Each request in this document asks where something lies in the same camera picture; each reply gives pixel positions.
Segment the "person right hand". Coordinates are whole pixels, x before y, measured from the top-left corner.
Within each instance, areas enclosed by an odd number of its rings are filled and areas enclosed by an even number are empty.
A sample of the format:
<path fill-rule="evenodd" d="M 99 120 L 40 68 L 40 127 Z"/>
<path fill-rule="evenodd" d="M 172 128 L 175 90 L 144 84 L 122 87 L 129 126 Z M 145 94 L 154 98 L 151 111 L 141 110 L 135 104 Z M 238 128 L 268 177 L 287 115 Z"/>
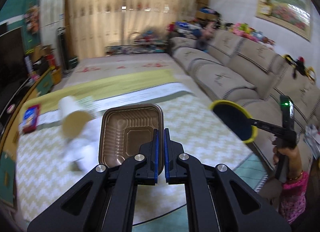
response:
<path fill-rule="evenodd" d="M 298 146 L 296 146 L 294 149 L 278 148 L 277 146 L 274 146 L 273 163 L 275 166 L 277 166 L 279 162 L 280 155 L 284 155 L 288 158 L 287 181 L 296 182 L 300 180 L 303 174 L 303 169 Z"/>

